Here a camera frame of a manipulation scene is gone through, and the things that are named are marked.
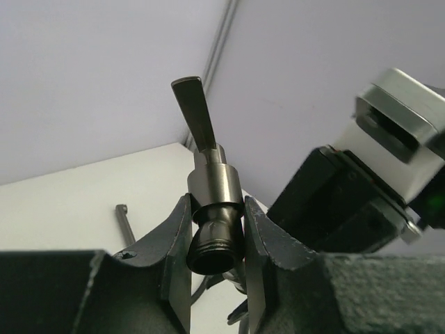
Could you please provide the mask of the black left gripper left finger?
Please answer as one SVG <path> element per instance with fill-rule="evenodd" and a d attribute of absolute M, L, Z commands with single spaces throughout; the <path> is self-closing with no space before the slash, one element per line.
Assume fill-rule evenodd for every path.
<path fill-rule="evenodd" d="M 1 253 L 2 333 L 188 333 L 191 201 L 131 246 Z"/>

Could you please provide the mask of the grey metal faucet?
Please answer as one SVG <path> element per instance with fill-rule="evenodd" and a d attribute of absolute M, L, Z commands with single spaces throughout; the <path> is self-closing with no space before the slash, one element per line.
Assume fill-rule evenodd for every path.
<path fill-rule="evenodd" d="M 238 171 L 227 163 L 225 151 L 216 141 L 201 78 L 183 77 L 171 87 L 196 144 L 195 167 L 187 184 L 192 220 L 198 230 L 186 262 L 200 275 L 224 273 L 243 259 L 245 251 Z"/>

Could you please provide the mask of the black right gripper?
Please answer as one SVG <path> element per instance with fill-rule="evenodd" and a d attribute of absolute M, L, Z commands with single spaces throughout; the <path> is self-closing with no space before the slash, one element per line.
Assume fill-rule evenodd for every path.
<path fill-rule="evenodd" d="M 351 151 L 330 146 L 310 152 L 267 216 L 317 252 L 373 253 L 423 234 L 400 195 Z"/>

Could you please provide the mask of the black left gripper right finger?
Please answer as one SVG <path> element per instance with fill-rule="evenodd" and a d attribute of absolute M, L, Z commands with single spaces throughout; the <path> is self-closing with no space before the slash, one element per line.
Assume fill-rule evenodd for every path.
<path fill-rule="evenodd" d="M 245 198 L 252 333 L 443 333 L 444 256 L 317 253 Z"/>

